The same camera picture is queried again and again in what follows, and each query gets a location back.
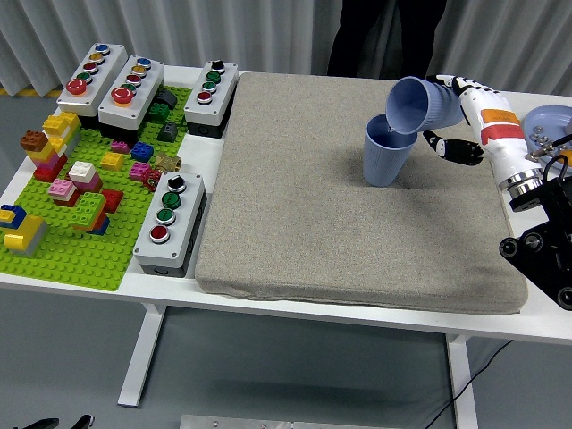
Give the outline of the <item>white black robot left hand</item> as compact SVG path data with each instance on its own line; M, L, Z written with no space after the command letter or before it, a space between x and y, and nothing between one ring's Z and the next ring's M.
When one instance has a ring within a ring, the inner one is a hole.
M81 416L71 427L71 429L87 429L93 426L95 417L90 414ZM60 419L57 417L42 418L26 425L23 429L53 429L60 424Z

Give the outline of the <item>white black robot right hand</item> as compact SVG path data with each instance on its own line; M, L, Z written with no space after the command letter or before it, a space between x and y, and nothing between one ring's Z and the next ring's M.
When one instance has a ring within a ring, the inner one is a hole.
M519 119L500 91L460 76L438 74L429 81L438 83L458 96L461 109L484 157L492 164L497 185L508 189L541 181L541 166L527 158L527 144Z

